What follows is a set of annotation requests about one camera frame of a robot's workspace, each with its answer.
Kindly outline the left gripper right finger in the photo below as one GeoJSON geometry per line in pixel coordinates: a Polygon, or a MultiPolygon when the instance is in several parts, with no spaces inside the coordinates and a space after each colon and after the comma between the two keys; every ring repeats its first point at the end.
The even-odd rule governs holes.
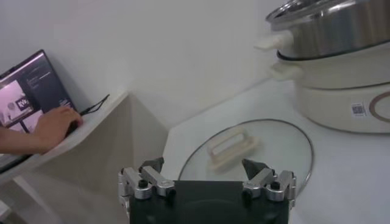
{"type": "Polygon", "coordinates": [[[265,163],[250,159],[243,159],[247,181],[243,182],[242,198],[246,206],[254,199],[265,195],[266,199],[273,202],[287,201],[289,209],[296,205],[296,176],[294,172],[283,170],[277,174],[265,163]]]}

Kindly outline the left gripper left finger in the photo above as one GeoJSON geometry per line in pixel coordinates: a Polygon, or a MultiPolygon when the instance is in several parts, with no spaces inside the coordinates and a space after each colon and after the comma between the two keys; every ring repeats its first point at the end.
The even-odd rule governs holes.
{"type": "Polygon", "coordinates": [[[131,197],[148,200],[153,189],[163,198],[176,194],[175,182],[160,174],[164,163],[164,158],[159,157],[145,161],[137,170],[125,167],[118,172],[118,199],[125,210],[130,210],[131,197]]]}

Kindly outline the person's bare hand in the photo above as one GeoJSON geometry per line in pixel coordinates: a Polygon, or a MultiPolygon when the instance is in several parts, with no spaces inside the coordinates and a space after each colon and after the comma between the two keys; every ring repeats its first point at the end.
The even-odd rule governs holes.
{"type": "Polygon", "coordinates": [[[59,145],[71,124],[82,125],[81,115],[70,107],[54,108],[42,115],[32,133],[33,153],[46,153],[59,145]]]}

